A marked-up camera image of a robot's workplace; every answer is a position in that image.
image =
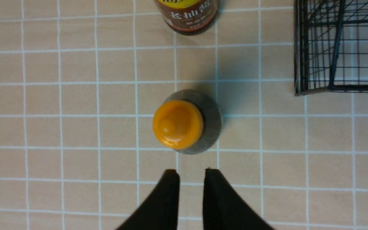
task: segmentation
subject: black wire basket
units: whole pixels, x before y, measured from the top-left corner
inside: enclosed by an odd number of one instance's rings
[[[368,92],[368,0],[295,0],[295,93]]]

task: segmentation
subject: bottle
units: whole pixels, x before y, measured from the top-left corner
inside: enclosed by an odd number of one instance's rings
[[[218,140],[222,129],[218,104],[197,90],[180,90],[157,109],[153,132],[164,146],[179,153],[197,154]]]
[[[219,0],[154,0],[168,26],[182,35],[198,35],[209,28]]]

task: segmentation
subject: dark glass bottle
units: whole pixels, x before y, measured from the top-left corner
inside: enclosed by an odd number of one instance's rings
[[[168,26],[182,35],[198,35],[213,24],[219,0],[153,0]]]

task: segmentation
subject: bottle label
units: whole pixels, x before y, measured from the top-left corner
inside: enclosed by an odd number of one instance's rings
[[[164,20],[174,29],[193,32],[209,24],[219,0],[154,0]]]

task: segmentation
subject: white grout line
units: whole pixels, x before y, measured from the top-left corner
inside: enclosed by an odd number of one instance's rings
[[[0,118],[22,118],[24,115],[0,115]],[[100,118],[152,118],[153,114],[99,114]],[[222,114],[226,118],[366,118],[368,114]],[[27,118],[96,118],[97,114],[35,114],[25,115]]]
[[[262,118],[262,12],[261,12],[262,1],[258,1],[258,42],[259,42],[259,174],[260,174],[260,186],[261,186],[261,217],[265,219],[265,202],[264,202],[264,189],[263,189],[263,118]]]
[[[284,45],[293,45],[292,42],[276,42],[276,43],[262,43],[265,46],[284,46]],[[228,48],[228,47],[255,47],[259,46],[257,43],[246,43],[246,44],[230,44],[230,45],[219,45],[219,48]],[[178,45],[176,48],[184,49],[184,48],[215,48],[216,45]],[[173,49],[174,46],[142,46],[142,47],[124,47],[124,48],[98,48],[98,51],[117,51],[117,50],[160,50],[160,49]],[[79,48],[79,49],[58,49],[58,50],[25,50],[24,53],[52,53],[52,52],[78,52],[78,51],[95,51],[95,48]],[[21,50],[3,50],[0,51],[0,54],[15,54],[22,53]]]
[[[261,10],[282,10],[282,9],[293,9],[292,6],[285,7],[266,7],[261,8]],[[245,9],[223,9],[220,12],[240,12],[240,11],[257,11],[258,8],[245,8]],[[126,14],[108,14],[108,15],[90,15],[90,16],[76,16],[76,17],[53,17],[53,18],[39,18],[39,19],[24,19],[24,21],[41,21],[41,20],[59,20],[59,19],[93,19],[95,16],[98,18],[111,18],[111,17],[134,17],[134,15],[161,15],[159,12],[149,12],[149,13],[126,13]],[[3,19],[0,22],[20,22],[20,19]]]
[[[174,92],[177,92],[177,32],[174,31]],[[175,152],[175,170],[179,173],[179,153]]]
[[[308,121],[308,96],[304,96],[305,103],[305,171],[306,171],[306,224],[309,229],[309,121]]]
[[[60,0],[57,0],[57,47],[60,50]],[[57,59],[58,59],[58,68],[57,68],[57,75],[59,83],[62,82],[62,57],[60,54],[60,51],[57,53]],[[63,169],[63,118],[62,118],[62,84],[59,84],[59,122],[60,122],[60,185],[61,185],[61,203],[62,203],[62,229],[65,230],[65,183],[64,183],[64,169]]]
[[[136,174],[137,174],[137,207],[140,205],[140,151],[139,151],[139,96],[137,77],[137,42],[136,42],[136,0],[133,0],[133,46],[134,46],[134,100],[136,115]]]
[[[99,230],[102,230],[102,185],[101,185],[101,139],[100,139],[100,88],[99,88],[99,58],[97,45],[97,1],[95,0],[95,58],[96,58],[96,118],[97,118],[97,172],[98,172],[98,209],[99,209]]]
[[[356,207],[356,132],[355,132],[355,95],[351,94],[351,103],[352,103],[352,169],[353,169],[353,225],[355,227],[354,230],[357,230],[357,207]]]
[[[24,149],[24,146],[0,146],[0,149]],[[98,150],[98,147],[39,147],[28,146],[29,150]],[[128,147],[101,147],[101,150],[147,150],[147,151],[171,151],[169,148],[128,148]],[[248,152],[259,153],[260,149],[219,149],[221,152]],[[353,154],[352,151],[305,151],[305,150],[262,150],[263,153],[308,153],[308,154]],[[356,151],[356,154],[367,155],[368,151]]]
[[[218,56],[218,19],[215,19],[215,25],[214,25],[214,29],[215,29],[215,98],[216,98],[216,102],[218,104],[218,108],[219,108],[219,72],[218,72],[218,63],[219,63],[219,56]],[[217,169],[220,168],[220,161],[219,161],[219,138],[217,140]]]
[[[21,0],[21,10],[22,10],[22,20],[21,20],[21,50],[22,50],[22,77],[23,77],[23,92],[24,92],[24,104],[23,104],[23,121],[24,121],[24,147],[25,147],[25,175],[26,175],[26,206],[27,206],[27,230],[30,229],[30,221],[29,221],[29,169],[28,169],[28,140],[27,140],[27,91],[26,91],[26,73],[25,73],[25,48],[24,48],[24,40],[25,40],[25,31],[24,31],[24,19],[25,19],[25,9],[24,9],[24,0]]]

